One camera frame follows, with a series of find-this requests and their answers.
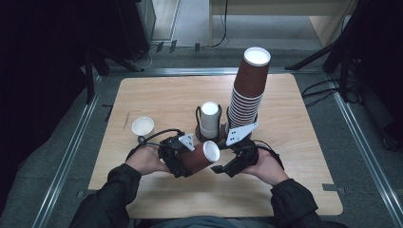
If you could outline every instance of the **cable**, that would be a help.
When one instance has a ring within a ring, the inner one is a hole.
[[[330,95],[333,95],[333,94],[335,94],[335,93],[336,93],[336,91],[333,91],[333,92],[327,94],[326,96],[317,99],[317,100],[314,101],[314,102],[311,102],[311,103],[309,103],[309,104],[306,104],[305,106],[306,106],[306,107],[310,107],[310,106],[316,105],[318,102],[320,102],[320,101],[326,99],[327,97],[329,97]]]
[[[141,146],[144,146],[144,145],[158,145],[158,146],[163,146],[163,147],[169,146],[169,145],[165,145],[165,144],[153,143],[153,142],[148,142],[148,141],[151,140],[151,139],[153,139],[153,138],[155,138],[155,137],[157,137],[157,136],[159,136],[159,135],[162,135],[162,134],[164,134],[164,133],[171,132],[171,131],[176,131],[176,132],[178,132],[178,135],[180,135],[180,134],[183,134],[183,135],[184,135],[184,132],[182,132],[182,131],[179,130],[179,129],[166,129],[166,130],[160,131],[160,132],[158,132],[158,133],[156,133],[156,134],[154,134],[154,135],[152,135],[152,136],[150,136],[150,137],[148,137],[148,138],[145,138],[144,136],[139,136],[139,138],[137,139],[137,141],[138,141],[139,144],[138,144],[136,147],[134,147],[132,150],[130,150],[130,152],[128,153],[128,155],[127,155],[127,157],[126,157],[125,160],[127,161],[134,153],[136,153],[136,151],[137,151]]]
[[[268,145],[266,142],[262,142],[262,141],[257,141],[257,142],[264,143],[265,145],[267,145],[267,147],[266,146],[261,146],[261,145],[246,145],[246,146],[241,147],[241,148],[239,148],[237,150],[234,150],[234,152],[240,152],[240,151],[245,150],[245,149],[262,149],[262,150],[265,150],[265,151],[269,152],[270,155],[278,162],[278,164],[281,166],[281,168],[284,169],[284,165],[282,164],[282,161],[279,158],[279,155],[270,147],[270,145]]]
[[[151,65],[152,65],[152,57],[151,57],[151,55],[150,55],[150,50],[152,50],[152,49],[154,49],[154,48],[156,48],[156,47],[151,47],[148,51],[145,51],[145,52],[144,52],[144,53],[147,53],[147,54],[148,54],[148,58],[150,59],[150,63],[149,63],[148,66],[139,66],[139,65],[137,65],[137,64],[134,63],[134,62],[139,61],[141,58],[143,58],[144,53],[143,53],[139,58],[137,58],[137,60],[135,60],[134,62],[133,62],[132,60],[130,60],[130,64],[133,65],[133,66],[135,66],[135,67],[141,68],[141,69],[146,69],[146,68],[151,67]]]
[[[214,45],[214,46],[210,46],[211,48],[215,48],[215,47],[219,46],[222,43],[222,41],[225,39],[225,37],[226,37],[226,31],[227,31],[226,16],[227,16],[227,12],[228,12],[228,0],[225,1],[224,35],[222,36],[221,41],[218,44]]]
[[[334,82],[334,81],[339,81],[339,80],[338,80],[338,79],[330,79],[330,80],[325,80],[325,81],[322,81],[322,82],[320,82],[320,83],[316,83],[316,84],[310,85],[310,86],[308,86],[307,88],[305,88],[305,90],[302,91],[301,96],[304,97],[306,91],[308,91],[309,89],[311,89],[311,88],[313,88],[313,87],[315,87],[315,86],[319,86],[319,85],[322,85],[322,84],[324,84],[324,83],[330,83],[330,82]]]

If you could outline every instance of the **black equipment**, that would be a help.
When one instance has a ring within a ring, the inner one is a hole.
[[[176,131],[177,135],[168,137],[165,140],[161,141],[160,143],[152,143],[148,142],[149,140],[162,135],[167,132]],[[193,173],[187,170],[181,161],[178,159],[179,155],[182,153],[189,152],[189,149],[180,141],[180,137],[184,136],[184,132],[178,129],[167,129],[161,131],[157,134],[154,134],[147,139],[143,136],[138,138],[139,144],[128,153],[126,160],[130,158],[141,146],[154,144],[158,145],[158,156],[160,159],[165,162],[166,166],[168,167],[169,171],[175,176],[175,178],[179,177],[189,177],[192,176]]]
[[[228,147],[226,145],[219,145],[220,149],[230,148],[236,154],[236,157],[227,163],[225,166],[216,165],[211,167],[211,169],[216,173],[226,173],[230,178],[240,173],[242,170],[248,166],[255,165],[259,160],[258,149],[263,149],[269,152],[273,158],[276,159],[278,164],[284,169],[281,159],[278,154],[265,142],[261,142],[264,145],[256,145],[249,137],[245,137],[239,142],[236,142]]]
[[[403,3],[359,0],[340,36],[328,47],[285,69],[298,70],[329,53],[322,69],[333,73],[341,64],[339,93],[348,99],[348,78],[360,80],[360,99],[379,128],[388,149],[403,148]]]

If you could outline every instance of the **tabletop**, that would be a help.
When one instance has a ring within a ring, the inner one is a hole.
[[[290,178],[314,195],[320,215],[339,215],[342,205],[336,191],[324,191],[322,184],[334,184],[317,141],[315,130],[292,74],[269,74],[259,107],[259,126],[252,140],[262,140],[280,155]],[[195,110],[204,102],[230,104],[235,75],[128,78],[121,82],[106,133],[88,186],[100,189],[107,173],[125,162],[137,145],[131,124],[147,116],[155,132],[178,128],[195,134]],[[222,114],[221,123],[226,123]],[[172,134],[164,134],[156,142]],[[225,165],[234,154],[222,150],[219,161]],[[167,173],[142,177],[137,198],[127,205],[131,218],[182,218],[189,216],[265,217],[273,216],[271,186],[257,178],[238,174],[229,178],[209,167],[189,177]]]

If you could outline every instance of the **white cup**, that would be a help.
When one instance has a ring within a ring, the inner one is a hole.
[[[148,138],[154,134],[154,122],[149,117],[140,117],[133,122],[131,130],[137,136]]]
[[[219,135],[219,130],[215,129],[212,131],[205,130],[204,128],[201,127],[201,134],[206,138],[206,139],[215,139]]]
[[[201,106],[201,128],[207,131],[218,129],[219,105],[214,102],[206,102]]]

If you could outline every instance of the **cup stack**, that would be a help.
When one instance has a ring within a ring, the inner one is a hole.
[[[270,53],[261,47],[245,50],[232,89],[228,129],[255,122],[266,87]]]

